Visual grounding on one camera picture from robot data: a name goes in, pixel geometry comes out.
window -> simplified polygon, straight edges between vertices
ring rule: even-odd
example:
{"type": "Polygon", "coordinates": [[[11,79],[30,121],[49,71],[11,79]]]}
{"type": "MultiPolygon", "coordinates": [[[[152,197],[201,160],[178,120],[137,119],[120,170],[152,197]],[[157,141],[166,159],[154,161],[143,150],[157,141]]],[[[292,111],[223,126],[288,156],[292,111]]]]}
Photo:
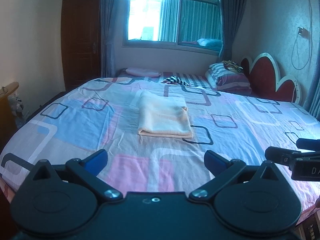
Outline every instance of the window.
{"type": "Polygon", "coordinates": [[[125,35],[133,46],[220,51],[219,0],[130,0],[125,35]]]}

door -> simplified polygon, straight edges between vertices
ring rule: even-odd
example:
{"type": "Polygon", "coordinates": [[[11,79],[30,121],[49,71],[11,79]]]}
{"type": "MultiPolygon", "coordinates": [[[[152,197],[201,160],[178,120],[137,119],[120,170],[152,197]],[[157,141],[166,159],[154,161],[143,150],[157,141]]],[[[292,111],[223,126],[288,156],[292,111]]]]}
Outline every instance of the door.
{"type": "Polygon", "coordinates": [[[100,0],[63,0],[61,50],[66,90],[100,77],[100,0]]]}

headboard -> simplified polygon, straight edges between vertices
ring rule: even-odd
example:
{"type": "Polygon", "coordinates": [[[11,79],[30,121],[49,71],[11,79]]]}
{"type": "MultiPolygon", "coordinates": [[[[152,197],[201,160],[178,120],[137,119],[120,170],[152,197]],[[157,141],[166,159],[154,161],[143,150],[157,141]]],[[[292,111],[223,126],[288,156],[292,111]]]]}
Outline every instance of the headboard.
{"type": "Polygon", "coordinates": [[[254,95],[297,104],[300,102],[301,88],[297,79],[292,75],[281,78],[278,64],[269,53],[260,54],[253,63],[250,57],[243,57],[240,65],[254,95]]]}

screw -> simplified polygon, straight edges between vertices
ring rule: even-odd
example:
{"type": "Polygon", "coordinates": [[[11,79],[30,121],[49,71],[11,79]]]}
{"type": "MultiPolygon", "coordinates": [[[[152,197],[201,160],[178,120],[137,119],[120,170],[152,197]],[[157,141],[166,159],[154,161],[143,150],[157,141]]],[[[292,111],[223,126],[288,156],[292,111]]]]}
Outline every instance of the screw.
{"type": "Polygon", "coordinates": [[[120,196],[120,192],[116,189],[108,189],[104,192],[104,195],[108,198],[117,198],[120,196]]]}
{"type": "Polygon", "coordinates": [[[191,193],[194,197],[202,198],[208,195],[208,192],[204,189],[196,189],[191,193]]]}
{"type": "Polygon", "coordinates": [[[151,199],[151,201],[153,201],[153,202],[159,202],[160,200],[161,200],[161,199],[158,198],[158,197],[154,197],[154,198],[151,199]]]}

beige towel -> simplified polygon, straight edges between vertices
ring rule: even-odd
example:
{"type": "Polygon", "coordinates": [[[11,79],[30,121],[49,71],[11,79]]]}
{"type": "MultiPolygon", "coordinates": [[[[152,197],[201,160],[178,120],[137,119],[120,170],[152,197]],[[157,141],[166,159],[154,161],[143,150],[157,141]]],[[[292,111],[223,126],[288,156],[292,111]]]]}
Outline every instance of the beige towel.
{"type": "Polygon", "coordinates": [[[153,137],[192,138],[183,97],[160,97],[143,91],[139,105],[138,134],[153,137]]]}

